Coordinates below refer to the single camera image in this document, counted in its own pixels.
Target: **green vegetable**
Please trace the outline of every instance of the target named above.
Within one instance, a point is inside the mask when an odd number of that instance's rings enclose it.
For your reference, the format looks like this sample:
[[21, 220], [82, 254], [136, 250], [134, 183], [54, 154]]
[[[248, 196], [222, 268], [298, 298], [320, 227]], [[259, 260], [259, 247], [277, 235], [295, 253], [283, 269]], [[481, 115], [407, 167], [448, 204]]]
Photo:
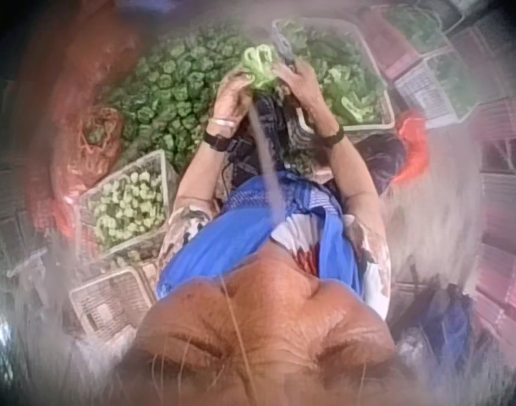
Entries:
[[[241, 64], [248, 46], [229, 25], [164, 37], [120, 85], [103, 91], [102, 102], [125, 117], [124, 151], [116, 168], [162, 148], [176, 170], [184, 169], [201, 140], [220, 80]], [[137, 208], [133, 201], [124, 205]]]
[[187, 91], [187, 86], [179, 85], [179, 87], [173, 88], [173, 97], [178, 102], [184, 102], [189, 98], [189, 92]]
[[252, 78], [252, 88], [258, 91], [272, 91], [277, 76], [272, 72], [272, 64], [277, 60], [275, 49], [269, 45], [247, 48], [243, 52], [242, 66]]
[[294, 52], [310, 61], [324, 99], [341, 125], [382, 121], [382, 83], [347, 36], [291, 21], [283, 22], [281, 29]]
[[153, 112], [149, 107], [142, 107], [138, 110], [138, 120], [140, 123], [150, 123], [153, 117], [155, 117], [155, 112]]
[[189, 101], [179, 101], [177, 103], [177, 114], [180, 117], [187, 117], [192, 112], [192, 104]]
[[458, 118], [478, 103], [466, 66], [454, 53], [446, 53], [429, 61]]
[[158, 79], [158, 87], [161, 89], [169, 89], [173, 85], [173, 79], [172, 76], [169, 74], [161, 74], [160, 78]]
[[175, 69], [177, 69], [175, 61], [166, 61], [162, 65], [162, 70], [165, 74], [172, 74], [173, 72], [175, 72]]
[[[158, 228], [165, 221], [160, 174], [134, 172], [106, 184], [89, 208], [104, 250]], [[129, 256], [138, 261], [140, 255]]]
[[447, 45], [440, 23], [431, 11], [406, 5], [390, 6], [385, 17], [419, 53], [428, 53]]

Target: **wrinkled skin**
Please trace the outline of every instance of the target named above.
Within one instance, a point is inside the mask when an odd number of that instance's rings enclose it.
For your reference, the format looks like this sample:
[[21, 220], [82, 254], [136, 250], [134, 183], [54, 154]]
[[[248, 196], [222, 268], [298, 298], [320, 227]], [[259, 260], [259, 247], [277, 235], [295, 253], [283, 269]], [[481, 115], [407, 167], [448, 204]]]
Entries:
[[[335, 404], [324, 393], [353, 375], [339, 400], [350, 404], [365, 369], [395, 348], [386, 324], [346, 286], [305, 274], [268, 243], [224, 283], [195, 279], [157, 303], [132, 351], [154, 359], [155, 382], [172, 372], [179, 404]], [[158, 402], [159, 385], [140, 389], [143, 404]]]

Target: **black wristwatch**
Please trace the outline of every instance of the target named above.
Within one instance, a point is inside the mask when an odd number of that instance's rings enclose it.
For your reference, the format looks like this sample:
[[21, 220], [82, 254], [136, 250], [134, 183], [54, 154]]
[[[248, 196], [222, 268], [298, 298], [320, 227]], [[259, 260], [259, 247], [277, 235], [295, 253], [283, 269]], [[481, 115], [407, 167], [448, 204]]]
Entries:
[[339, 125], [339, 130], [335, 135], [332, 135], [331, 137], [322, 137], [320, 136], [319, 142], [322, 146], [325, 146], [326, 148], [333, 148], [335, 144], [338, 144], [341, 142], [344, 138], [344, 130], [343, 126]]
[[230, 138], [225, 138], [221, 135], [211, 135], [207, 131], [204, 134], [204, 142], [209, 144], [213, 150], [219, 152], [227, 151], [232, 144], [232, 140]]

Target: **white plastic crate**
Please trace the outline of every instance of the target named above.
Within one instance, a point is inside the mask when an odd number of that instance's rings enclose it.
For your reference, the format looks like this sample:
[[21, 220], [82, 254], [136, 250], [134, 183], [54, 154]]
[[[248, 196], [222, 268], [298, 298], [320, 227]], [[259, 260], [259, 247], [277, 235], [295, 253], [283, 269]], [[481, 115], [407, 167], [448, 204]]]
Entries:
[[441, 83], [429, 66], [432, 59], [442, 55], [453, 54], [454, 50], [443, 50], [425, 57], [409, 72], [395, 81], [394, 85], [409, 107], [419, 109], [425, 114], [426, 127], [436, 129], [450, 124], [462, 123], [475, 109], [476, 104], [462, 117], [455, 112]]
[[453, 36], [451, 41], [469, 68], [470, 77], [482, 103], [493, 102], [508, 95], [500, 65], [492, 59], [475, 29], [463, 30]]
[[136, 329], [153, 303], [140, 274], [131, 267], [74, 288], [69, 298], [84, 331], [104, 342], [129, 327]]
[[75, 252], [77, 257], [84, 262], [98, 262], [107, 261], [116, 255], [125, 258], [129, 251], [137, 250], [145, 259], [147, 255], [155, 256], [164, 240], [166, 233], [166, 222], [157, 229], [153, 229], [148, 233], [134, 237], [112, 247], [110, 250], [102, 250], [100, 245], [96, 242], [94, 233], [95, 221], [93, 214], [89, 210], [89, 202], [97, 200], [102, 196], [102, 188], [106, 184], [121, 178], [122, 176], [129, 176], [136, 170], [152, 170], [161, 174], [162, 178], [162, 199], [165, 218], [168, 220], [172, 211], [173, 200], [177, 192], [178, 175], [167, 161], [164, 151], [153, 151], [152, 153], [143, 156], [136, 162], [129, 164], [123, 169], [113, 173], [104, 180], [102, 180], [93, 189], [85, 192], [75, 207], [76, 218], [76, 234], [75, 234]]
[[[358, 27], [348, 21], [341, 19], [300, 19], [303, 25], [314, 26], [317, 28], [333, 29], [338, 34], [347, 36], [356, 46], [360, 47], [361, 55], [367, 66], [376, 74], [378, 78], [381, 78], [380, 69], [376, 65], [376, 61], [372, 56], [371, 50], [367, 46], [365, 39], [360, 34]], [[276, 19], [272, 22], [273, 26], [277, 26], [282, 21]], [[381, 97], [382, 107], [382, 123], [377, 124], [362, 124], [362, 125], [351, 125], [343, 127], [345, 133], [358, 133], [362, 131], [380, 131], [385, 129], [392, 129], [395, 126], [395, 115], [393, 114], [392, 102], [390, 96], [387, 93], [387, 87], [384, 85], [384, 91]], [[290, 135], [290, 138], [300, 140], [300, 148], [306, 148], [310, 146], [310, 139], [314, 134], [314, 130], [306, 123], [305, 115], [301, 108], [295, 109], [297, 116], [297, 126], [288, 128], [289, 132], [298, 132], [297, 135]]]

